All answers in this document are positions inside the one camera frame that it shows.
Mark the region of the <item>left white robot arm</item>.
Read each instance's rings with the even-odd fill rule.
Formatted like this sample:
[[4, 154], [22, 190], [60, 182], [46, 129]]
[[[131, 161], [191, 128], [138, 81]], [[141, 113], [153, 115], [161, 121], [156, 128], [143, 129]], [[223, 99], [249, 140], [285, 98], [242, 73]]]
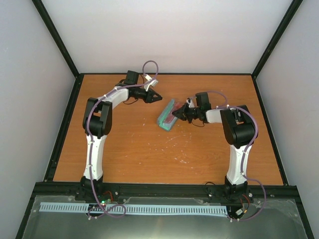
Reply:
[[86, 104], [83, 128], [87, 139], [87, 158], [84, 174], [80, 180], [81, 186], [86, 188], [86, 194], [92, 200], [103, 197], [103, 150], [107, 135], [113, 122], [113, 109], [119, 104], [134, 98], [151, 104], [162, 100], [162, 96], [154, 91], [158, 80], [156, 77], [144, 73], [145, 82], [138, 84], [139, 74], [128, 71], [126, 78], [121, 80], [108, 93], [89, 98]]

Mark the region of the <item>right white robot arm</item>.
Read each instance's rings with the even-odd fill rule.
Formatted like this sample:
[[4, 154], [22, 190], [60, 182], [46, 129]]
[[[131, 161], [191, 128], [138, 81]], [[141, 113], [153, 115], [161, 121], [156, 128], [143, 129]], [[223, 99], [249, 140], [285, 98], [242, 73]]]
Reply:
[[225, 176], [224, 197], [235, 200], [247, 191], [247, 163], [252, 144], [258, 136], [258, 126], [246, 105], [216, 106], [212, 108], [208, 93], [195, 95], [196, 105], [188, 98], [172, 115], [192, 123], [200, 120], [204, 124], [220, 123], [227, 143], [230, 145], [230, 161]]

